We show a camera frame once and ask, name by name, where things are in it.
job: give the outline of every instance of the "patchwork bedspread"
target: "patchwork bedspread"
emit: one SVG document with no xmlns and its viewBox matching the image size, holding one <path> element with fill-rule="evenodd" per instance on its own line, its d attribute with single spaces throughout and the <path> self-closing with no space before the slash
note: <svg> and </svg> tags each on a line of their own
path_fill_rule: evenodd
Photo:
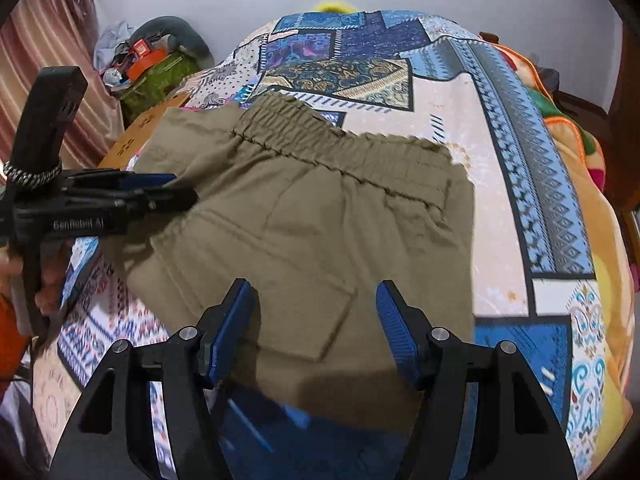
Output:
<svg viewBox="0 0 640 480">
<path fill-rule="evenodd" d="M 293 95 L 357 134 L 444 143 L 466 167 L 476 188 L 476 343 L 494 346 L 510 339 L 519 346 L 566 431 L 580 478 L 586 478 L 630 416 L 624 391 L 634 327 L 628 263 L 616 218 L 600 190 L 605 168 L 596 140 L 554 112 L 528 60 L 421 12 L 285 16 L 254 32 L 180 91 L 191 95 L 187 107 L 211 108 L 229 101 L 249 107 L 267 89 Z M 78 240 L 74 258 L 76 271 L 65 291 L 70 313 L 58 353 L 85 384 L 114 340 L 147 344 L 167 334 L 113 275 L 96 240 Z M 88 269 L 88 278 L 77 279 L 81 269 Z M 161 398 L 158 384 L 152 391 Z M 260 443 L 251 451 L 256 463 L 273 461 L 271 451 L 278 445 L 297 449 L 295 439 L 284 444 L 282 432 L 261 426 L 260 415 L 249 412 L 242 417 Z M 283 413 L 296 431 L 307 431 L 309 420 L 312 428 L 325 424 L 291 408 Z M 161 402 L 154 425 L 159 458 L 170 472 Z M 470 443 L 472 432 L 466 429 Z M 271 440 L 264 436 L 270 431 Z M 232 469 L 251 478 L 276 478 L 251 470 L 248 458 L 234 459 L 249 451 L 230 435 L 238 436 L 231 422 L 223 449 Z M 364 456 L 367 467 L 348 470 L 349 478 L 380 478 L 369 473 L 375 456 L 386 457 L 392 471 L 405 436 L 393 440 L 370 432 L 363 438 L 366 445 L 354 448 L 353 461 Z M 335 475 L 322 478 L 341 478 L 337 472 L 347 470 L 332 460 L 319 467 L 335 465 Z M 463 459 L 461 464 L 457 478 L 464 474 Z M 313 470 L 311 465 L 305 474 Z"/>
</svg>

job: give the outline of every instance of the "blue patterned fabric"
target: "blue patterned fabric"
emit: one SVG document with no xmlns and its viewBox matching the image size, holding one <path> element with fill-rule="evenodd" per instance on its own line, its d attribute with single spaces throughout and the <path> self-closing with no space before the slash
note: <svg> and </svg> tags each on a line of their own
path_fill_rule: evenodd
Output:
<svg viewBox="0 0 640 480">
<path fill-rule="evenodd" d="M 381 80 L 400 70 L 402 66 L 384 59 L 353 59 L 287 65 L 266 75 L 286 79 L 294 90 L 331 94 Z"/>
<path fill-rule="evenodd" d="M 275 68 L 285 63 L 318 61 L 331 57 L 331 34 L 293 34 L 264 45 L 264 67 Z"/>
<path fill-rule="evenodd" d="M 409 59 L 414 75 L 436 80 L 461 72 L 473 76 L 509 176 L 530 270 L 592 274 L 574 186 L 540 112 L 500 53 L 482 41 L 441 38 L 400 56 Z"/>
<path fill-rule="evenodd" d="M 320 115 L 322 115 L 322 117 L 329 121 L 333 126 L 342 126 L 342 121 L 344 120 L 345 113 L 321 111 Z"/>
<path fill-rule="evenodd" d="M 282 18 L 274 32 L 285 32 L 294 28 L 324 28 L 336 30 L 342 28 L 361 27 L 364 24 L 364 12 L 338 14 L 337 12 L 304 12 L 290 14 Z"/>
<path fill-rule="evenodd" d="M 244 103 L 249 98 L 249 96 L 251 95 L 251 92 L 253 92 L 254 89 L 255 89 L 255 85 L 243 86 L 241 89 L 239 89 L 238 93 L 234 95 L 234 98 L 231 101 Z"/>
<path fill-rule="evenodd" d="M 80 293 L 80 288 L 76 286 L 76 283 L 79 285 L 84 285 L 86 278 L 82 278 L 82 273 L 90 272 L 90 265 L 92 258 L 98 248 L 98 238 L 97 237 L 85 237 L 78 238 L 76 240 L 76 245 L 78 245 L 78 252 L 81 256 L 78 258 L 76 262 L 72 262 L 69 271 L 67 272 L 65 286 L 62 290 L 62 303 L 75 303 Z"/>
<path fill-rule="evenodd" d="M 398 23 L 426 17 L 424 12 L 417 12 L 415 10 L 381 10 L 380 14 L 382 14 L 386 28 L 391 28 Z"/>
<path fill-rule="evenodd" d="M 382 13 L 365 15 L 363 27 L 341 32 L 337 57 L 397 57 L 399 52 L 420 48 L 431 43 L 418 20 L 387 27 Z"/>
</svg>

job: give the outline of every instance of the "paisley pattern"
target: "paisley pattern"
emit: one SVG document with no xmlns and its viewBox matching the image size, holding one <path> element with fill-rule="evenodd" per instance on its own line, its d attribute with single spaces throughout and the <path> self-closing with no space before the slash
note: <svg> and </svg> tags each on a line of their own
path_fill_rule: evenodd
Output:
<svg viewBox="0 0 640 480">
<path fill-rule="evenodd" d="M 267 70 L 250 99 L 273 86 L 410 108 L 409 71 L 404 59 L 329 59 L 284 65 Z"/>
<path fill-rule="evenodd" d="M 180 91 L 191 89 L 197 94 L 188 106 L 201 108 L 222 104 L 238 91 L 239 86 L 248 84 L 258 70 L 260 52 L 266 38 L 266 35 L 253 38 L 236 48 L 217 67 L 200 72 L 185 82 Z"/>
<path fill-rule="evenodd" d="M 604 316 L 597 291 L 589 283 L 578 284 L 569 312 L 574 365 L 566 439 L 578 476 L 584 478 L 591 470 L 602 424 L 606 373 Z"/>
</svg>

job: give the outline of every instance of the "wooden furniture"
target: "wooden furniture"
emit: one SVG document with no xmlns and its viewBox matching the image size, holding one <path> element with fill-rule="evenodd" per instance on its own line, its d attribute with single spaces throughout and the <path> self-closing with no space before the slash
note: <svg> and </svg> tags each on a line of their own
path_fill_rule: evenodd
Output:
<svg viewBox="0 0 640 480">
<path fill-rule="evenodd" d="M 640 40 L 625 29 L 620 74 L 609 111 L 611 137 L 602 143 L 607 163 L 605 195 L 619 215 L 629 258 L 640 266 Z"/>
<path fill-rule="evenodd" d="M 500 43 L 500 38 L 492 32 L 480 32 L 479 36 L 489 43 Z"/>
</svg>

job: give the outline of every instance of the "curtain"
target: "curtain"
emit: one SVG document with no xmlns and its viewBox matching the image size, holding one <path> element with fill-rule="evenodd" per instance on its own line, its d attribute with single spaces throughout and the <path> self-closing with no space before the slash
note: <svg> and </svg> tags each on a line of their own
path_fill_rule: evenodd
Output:
<svg viewBox="0 0 640 480">
<path fill-rule="evenodd" d="M 45 66 L 79 66 L 89 86 L 66 132 L 66 168 L 95 167 L 123 131 L 119 102 L 94 70 L 94 0 L 20 0 L 0 28 L 0 158 L 11 153 L 27 95 Z"/>
</svg>

